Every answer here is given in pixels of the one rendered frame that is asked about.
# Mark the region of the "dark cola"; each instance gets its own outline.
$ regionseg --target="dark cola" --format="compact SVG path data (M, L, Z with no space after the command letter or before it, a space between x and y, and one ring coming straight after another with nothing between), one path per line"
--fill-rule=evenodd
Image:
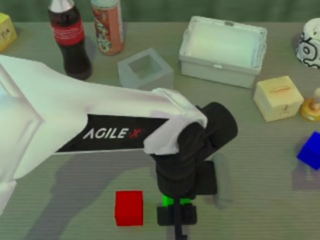
M85 32L81 15L73 0L51 0L49 20L53 37L59 46L65 73L78 80L92 74L85 48Z

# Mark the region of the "robotic arm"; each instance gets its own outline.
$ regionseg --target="robotic arm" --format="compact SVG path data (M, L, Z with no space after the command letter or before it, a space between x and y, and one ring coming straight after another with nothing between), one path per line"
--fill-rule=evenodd
M232 140L227 109L200 109L174 90L87 83L45 64L0 56L0 214L16 186L53 154L142 149L160 191L192 191L197 163Z

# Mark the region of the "white plastic basket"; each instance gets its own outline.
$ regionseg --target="white plastic basket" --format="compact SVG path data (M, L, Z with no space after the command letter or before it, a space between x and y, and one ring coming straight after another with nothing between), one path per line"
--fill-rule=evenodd
M261 71L267 29L193 16L179 52L186 76L251 88Z

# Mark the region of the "cream colored box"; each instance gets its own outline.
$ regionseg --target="cream colored box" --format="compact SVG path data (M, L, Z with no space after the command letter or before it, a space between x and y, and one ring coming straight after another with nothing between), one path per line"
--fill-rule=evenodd
M0 52L17 38L17 33L8 15L0 12Z
M282 76L259 81L253 101L264 120L271 122L295 116L304 98L290 77Z

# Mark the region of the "table surface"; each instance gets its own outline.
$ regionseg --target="table surface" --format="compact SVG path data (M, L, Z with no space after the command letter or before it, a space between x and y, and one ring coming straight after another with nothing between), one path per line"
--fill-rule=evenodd
M294 48L303 23L250 23L265 27L267 53L257 81L288 75L301 94L319 87L319 71L297 61ZM178 52L187 22L126 23L125 50L103 56L92 23L85 23L86 48L94 72L89 81L119 86L117 62L154 48L174 69L174 88L194 105L219 102L236 118L238 137L220 152L227 159L234 204L217 209L198 197L197 225L190 240L318 240L320 174L298 162L301 143L320 129L299 115L265 123L253 90L182 76ZM18 39L3 54L36 60L63 73L62 58L49 24L15 23ZM155 164L142 151L55 155L18 180L0 217L1 240L173 240L173 228L160 227L161 202ZM143 190L144 227L116 227L117 190Z

